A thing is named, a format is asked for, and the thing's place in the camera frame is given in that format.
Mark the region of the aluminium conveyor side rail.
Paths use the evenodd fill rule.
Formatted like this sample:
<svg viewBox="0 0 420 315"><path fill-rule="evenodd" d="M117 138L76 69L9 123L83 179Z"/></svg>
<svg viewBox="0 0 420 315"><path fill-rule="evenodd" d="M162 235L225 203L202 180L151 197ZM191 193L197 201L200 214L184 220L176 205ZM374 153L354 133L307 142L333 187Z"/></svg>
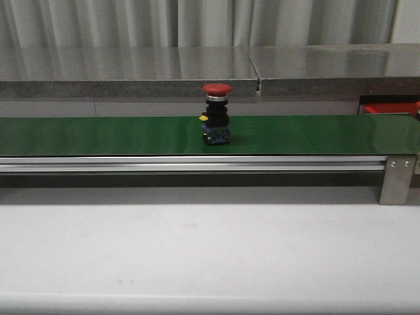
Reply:
<svg viewBox="0 0 420 315"><path fill-rule="evenodd" d="M382 171L385 156L2 157L2 173Z"/></svg>

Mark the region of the red plastic bin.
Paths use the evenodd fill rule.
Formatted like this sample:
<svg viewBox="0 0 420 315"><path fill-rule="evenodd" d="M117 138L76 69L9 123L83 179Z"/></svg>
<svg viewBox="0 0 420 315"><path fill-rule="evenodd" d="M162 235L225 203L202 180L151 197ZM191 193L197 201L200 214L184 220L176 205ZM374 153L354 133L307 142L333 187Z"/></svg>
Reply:
<svg viewBox="0 0 420 315"><path fill-rule="evenodd" d="M415 118L416 102L370 103L359 105L360 114L409 114Z"/></svg>

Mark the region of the grey pleated curtain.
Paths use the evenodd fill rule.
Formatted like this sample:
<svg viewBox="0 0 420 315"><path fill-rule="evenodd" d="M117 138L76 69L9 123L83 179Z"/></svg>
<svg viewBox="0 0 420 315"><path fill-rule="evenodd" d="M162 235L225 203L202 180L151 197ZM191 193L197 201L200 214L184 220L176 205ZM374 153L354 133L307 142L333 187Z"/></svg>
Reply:
<svg viewBox="0 0 420 315"><path fill-rule="evenodd" d="M388 43L396 1L2 1L2 47Z"/></svg>

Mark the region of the grey stone shelf slab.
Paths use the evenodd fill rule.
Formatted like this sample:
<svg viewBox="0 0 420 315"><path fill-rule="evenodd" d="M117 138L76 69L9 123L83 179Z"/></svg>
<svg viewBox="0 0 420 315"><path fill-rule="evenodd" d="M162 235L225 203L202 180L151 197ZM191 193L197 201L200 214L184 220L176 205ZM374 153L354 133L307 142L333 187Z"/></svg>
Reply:
<svg viewBox="0 0 420 315"><path fill-rule="evenodd" d="M2 48L3 98L199 97L208 83L254 96L259 78L242 47Z"/></svg>
<svg viewBox="0 0 420 315"><path fill-rule="evenodd" d="M262 96L418 95L419 44L251 47Z"/></svg>

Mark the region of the steel conveyor support bracket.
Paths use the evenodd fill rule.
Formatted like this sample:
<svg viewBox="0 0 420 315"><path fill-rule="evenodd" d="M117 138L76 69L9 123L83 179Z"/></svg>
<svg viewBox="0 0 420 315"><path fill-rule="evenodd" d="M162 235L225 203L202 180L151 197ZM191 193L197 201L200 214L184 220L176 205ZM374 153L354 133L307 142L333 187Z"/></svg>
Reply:
<svg viewBox="0 0 420 315"><path fill-rule="evenodd" d="M387 158L379 205L406 204L415 161L416 156L389 156Z"/></svg>

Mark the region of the green conveyor belt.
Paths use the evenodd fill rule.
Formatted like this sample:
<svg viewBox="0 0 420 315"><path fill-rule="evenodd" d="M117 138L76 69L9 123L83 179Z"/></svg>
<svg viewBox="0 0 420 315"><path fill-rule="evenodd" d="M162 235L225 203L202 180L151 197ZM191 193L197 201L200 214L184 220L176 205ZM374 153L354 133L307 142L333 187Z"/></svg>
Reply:
<svg viewBox="0 0 420 315"><path fill-rule="evenodd" d="M415 155L409 115L233 116L228 144L209 145L201 121L183 117L6 117L1 155Z"/></svg>

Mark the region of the red button with yellow clip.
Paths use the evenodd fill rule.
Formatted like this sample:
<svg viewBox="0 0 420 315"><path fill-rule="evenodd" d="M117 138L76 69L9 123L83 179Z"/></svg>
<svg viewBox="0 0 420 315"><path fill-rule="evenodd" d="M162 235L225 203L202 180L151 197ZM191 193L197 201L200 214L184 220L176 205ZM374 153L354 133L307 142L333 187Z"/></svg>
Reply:
<svg viewBox="0 0 420 315"><path fill-rule="evenodd" d="M206 93L206 111L199 120L203 122L203 139L208 145L231 141L230 118L228 116L228 95L232 87L224 83L210 83L203 86Z"/></svg>

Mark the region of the left grey stone shelf slab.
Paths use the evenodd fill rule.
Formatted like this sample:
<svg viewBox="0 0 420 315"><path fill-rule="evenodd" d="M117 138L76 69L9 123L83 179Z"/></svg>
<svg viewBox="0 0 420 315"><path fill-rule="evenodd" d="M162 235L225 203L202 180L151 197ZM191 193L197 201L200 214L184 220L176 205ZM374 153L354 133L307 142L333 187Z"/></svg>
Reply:
<svg viewBox="0 0 420 315"><path fill-rule="evenodd" d="M254 96L259 78L242 47L2 48L3 98L199 97L208 83Z"/></svg>

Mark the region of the right grey stone shelf slab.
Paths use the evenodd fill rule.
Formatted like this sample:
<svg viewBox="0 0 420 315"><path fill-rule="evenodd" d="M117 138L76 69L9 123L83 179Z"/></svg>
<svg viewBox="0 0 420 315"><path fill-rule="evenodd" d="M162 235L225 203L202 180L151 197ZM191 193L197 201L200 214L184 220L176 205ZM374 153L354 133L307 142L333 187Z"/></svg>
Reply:
<svg viewBox="0 0 420 315"><path fill-rule="evenodd" d="M262 96L418 95L419 44L251 47Z"/></svg>

